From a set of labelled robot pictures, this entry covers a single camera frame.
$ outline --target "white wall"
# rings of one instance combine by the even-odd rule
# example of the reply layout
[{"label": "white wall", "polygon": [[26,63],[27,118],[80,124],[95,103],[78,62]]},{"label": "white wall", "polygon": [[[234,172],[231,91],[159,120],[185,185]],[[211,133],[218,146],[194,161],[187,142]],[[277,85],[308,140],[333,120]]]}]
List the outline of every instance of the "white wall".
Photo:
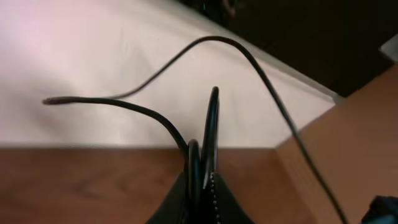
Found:
[{"label": "white wall", "polygon": [[[159,123],[135,112],[40,101],[130,90],[191,41],[211,34],[231,36],[169,1],[0,1],[0,141],[174,146]],[[288,68],[283,63],[261,54],[269,58],[261,66],[298,127],[334,105],[329,96],[282,73]],[[160,112],[187,141],[201,141],[215,85],[221,94],[220,146],[274,147],[290,135],[250,64],[221,43],[195,48],[127,101]]]}]

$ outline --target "wooden desk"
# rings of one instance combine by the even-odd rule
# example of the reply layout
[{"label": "wooden desk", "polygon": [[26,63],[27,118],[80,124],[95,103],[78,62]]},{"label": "wooden desk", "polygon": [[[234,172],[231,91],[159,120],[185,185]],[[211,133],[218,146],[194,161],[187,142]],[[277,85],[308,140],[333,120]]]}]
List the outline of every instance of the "wooden desk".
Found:
[{"label": "wooden desk", "polygon": [[[273,150],[220,150],[220,171],[256,223],[313,223]],[[0,151],[0,223],[144,223],[182,170],[177,150]]]},{"label": "wooden desk", "polygon": [[[398,65],[301,134],[350,223],[359,223],[376,195],[398,197]],[[340,223],[294,141],[276,151],[317,222]]]}]

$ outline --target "cable end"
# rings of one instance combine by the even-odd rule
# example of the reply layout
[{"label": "cable end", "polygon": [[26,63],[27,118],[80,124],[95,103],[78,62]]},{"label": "cable end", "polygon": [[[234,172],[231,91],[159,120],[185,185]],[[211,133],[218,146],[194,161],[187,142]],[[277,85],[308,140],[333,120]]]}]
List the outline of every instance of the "cable end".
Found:
[{"label": "cable end", "polygon": [[62,105],[62,104],[72,103],[71,100],[73,100],[73,99],[74,99],[74,97],[70,97],[70,96],[51,97],[51,98],[44,99],[42,101],[42,103],[44,105]]}]

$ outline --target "wooden panel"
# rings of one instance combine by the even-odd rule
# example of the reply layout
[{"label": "wooden panel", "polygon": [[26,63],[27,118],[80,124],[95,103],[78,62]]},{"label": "wooden panel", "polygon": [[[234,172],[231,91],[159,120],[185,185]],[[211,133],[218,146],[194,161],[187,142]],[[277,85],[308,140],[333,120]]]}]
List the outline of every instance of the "wooden panel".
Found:
[{"label": "wooden panel", "polygon": [[[144,223],[182,170],[177,150],[2,150],[0,223]],[[313,223],[272,150],[221,150],[256,223]]]},{"label": "wooden panel", "polygon": [[[376,195],[398,196],[398,66],[309,124],[302,137],[351,223]],[[317,222],[339,223],[294,141],[276,151]]]}]

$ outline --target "black object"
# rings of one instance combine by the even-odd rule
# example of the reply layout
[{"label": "black object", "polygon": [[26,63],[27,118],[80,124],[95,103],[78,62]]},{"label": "black object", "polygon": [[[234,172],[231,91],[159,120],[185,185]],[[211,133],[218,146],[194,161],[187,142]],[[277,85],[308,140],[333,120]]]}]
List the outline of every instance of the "black object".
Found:
[{"label": "black object", "polygon": [[377,196],[362,219],[363,224],[397,224],[398,198]]},{"label": "black object", "polygon": [[197,141],[193,139],[187,145],[173,124],[161,114],[142,106],[118,100],[143,90],[192,47],[205,41],[219,41],[229,44],[238,49],[249,60],[250,64],[256,70],[273,97],[279,111],[282,113],[282,116],[292,131],[293,137],[298,144],[298,148],[301,150],[306,162],[331,200],[341,222],[343,224],[348,223],[329,186],[323,180],[322,175],[312,162],[289,113],[286,111],[285,106],[275,91],[272,83],[269,81],[266,74],[250,52],[241,44],[229,38],[209,36],[193,41],[143,84],[127,93],[108,96],[106,98],[61,96],[48,98],[43,101],[43,104],[62,105],[69,103],[96,103],[119,106],[150,116],[160,122],[169,131],[185,158],[184,172],[179,175],[174,186],[166,196],[165,201],[148,223],[252,223],[247,215],[241,210],[232,193],[229,191],[227,185],[216,170],[218,114],[220,110],[217,87],[213,88],[210,96],[201,158],[199,157]]},{"label": "black object", "polygon": [[201,158],[198,142],[188,143],[189,160],[158,211],[147,224],[253,223],[217,173],[218,88],[211,92]]},{"label": "black object", "polygon": [[340,96],[393,66],[398,1],[243,0],[228,29]]},{"label": "black object", "polygon": [[[194,9],[209,20],[227,27],[231,20],[228,10],[223,5],[222,0],[179,0],[184,5]],[[234,7],[235,1],[228,1],[231,7]]]}]

